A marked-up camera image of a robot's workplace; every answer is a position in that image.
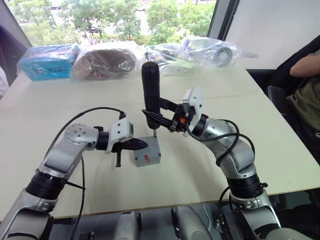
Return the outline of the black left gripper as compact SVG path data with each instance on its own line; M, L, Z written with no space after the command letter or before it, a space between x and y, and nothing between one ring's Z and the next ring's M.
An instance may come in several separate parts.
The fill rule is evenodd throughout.
M137 151L142 150L148 147L148 143L138 139L138 138L132 138L130 140L127 140L125 142L116 142L113 144L111 152L116 153L116 168L120 168L121 165L121 152L122 150L130 150L130 151Z

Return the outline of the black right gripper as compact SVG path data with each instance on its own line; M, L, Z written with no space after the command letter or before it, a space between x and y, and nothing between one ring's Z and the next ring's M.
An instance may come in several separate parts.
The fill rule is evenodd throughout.
M176 104L170 100L160 98L160 108L166 111L174 112L172 120L163 117L160 113L147 111L143 109L142 112L146 116L146 122L150 129L158 129L160 126L169 128L173 132L186 132L186 123L189 117L189 112L185 111L182 104Z

